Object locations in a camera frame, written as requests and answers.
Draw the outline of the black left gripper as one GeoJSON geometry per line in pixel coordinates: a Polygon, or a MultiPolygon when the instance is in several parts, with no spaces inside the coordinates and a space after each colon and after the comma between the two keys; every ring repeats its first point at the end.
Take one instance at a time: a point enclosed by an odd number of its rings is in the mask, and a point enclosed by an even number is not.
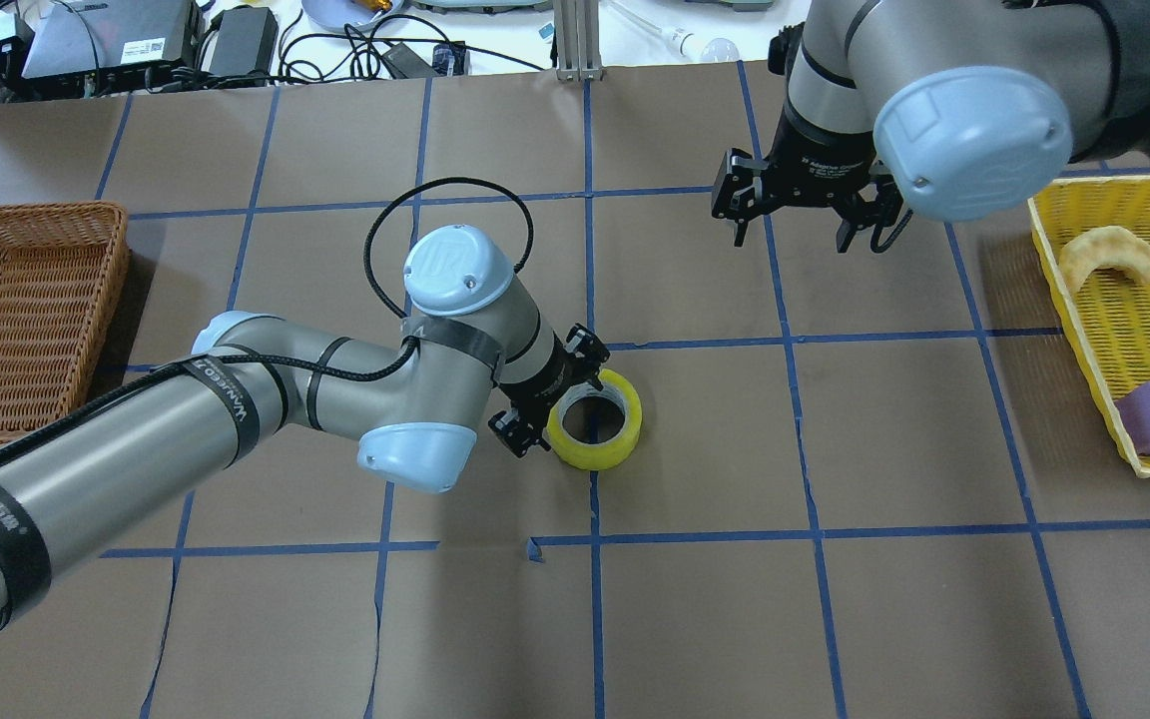
{"type": "Polygon", "coordinates": [[[553,446],[546,431],[549,415],[567,388],[590,385],[601,390],[601,367],[610,360],[610,350],[585,326],[572,326],[565,345],[552,334],[549,349],[539,342],[529,355],[540,359],[535,369],[521,369],[518,378],[503,378],[499,384],[511,405],[491,418],[491,433],[511,454],[523,458],[532,448],[551,453],[553,446]]]}

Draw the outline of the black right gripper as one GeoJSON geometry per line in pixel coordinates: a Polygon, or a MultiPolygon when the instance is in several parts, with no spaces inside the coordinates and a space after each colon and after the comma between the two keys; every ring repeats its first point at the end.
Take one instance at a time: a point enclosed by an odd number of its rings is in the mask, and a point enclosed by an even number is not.
{"type": "Polygon", "coordinates": [[[872,132],[816,127],[785,105],[762,160],[743,150],[726,151],[712,188],[711,215],[733,227],[734,246],[741,248],[752,222],[772,211],[831,208],[841,217],[839,254],[867,229],[871,253],[885,254],[911,223],[913,209],[890,173],[871,176],[874,159],[872,132]],[[871,186],[875,196],[864,199],[862,191],[871,186]]]}

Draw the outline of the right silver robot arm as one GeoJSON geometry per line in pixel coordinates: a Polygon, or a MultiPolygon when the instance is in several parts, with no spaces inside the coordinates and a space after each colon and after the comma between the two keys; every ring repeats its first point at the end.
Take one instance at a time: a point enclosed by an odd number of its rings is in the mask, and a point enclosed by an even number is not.
{"type": "Polygon", "coordinates": [[[781,208],[836,211],[845,250],[1014,208],[1068,165],[1150,161],[1150,1],[813,1],[767,63],[770,150],[727,151],[711,196],[736,245],[781,208]]]}

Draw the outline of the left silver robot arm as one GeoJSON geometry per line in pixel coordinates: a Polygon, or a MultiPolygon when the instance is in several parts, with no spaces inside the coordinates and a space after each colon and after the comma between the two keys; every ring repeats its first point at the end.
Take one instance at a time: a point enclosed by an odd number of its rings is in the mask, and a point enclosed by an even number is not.
{"type": "Polygon", "coordinates": [[[52,583],[164,502],[288,426],[356,442],[356,464],[450,490],[489,426],[524,456],[572,387],[601,385],[610,351],[584,326],[553,331],[496,243],[471,225],[425,234],[402,261],[411,314],[390,350],[256,313],[212,319],[160,365],[0,446],[0,632],[52,583]]]}

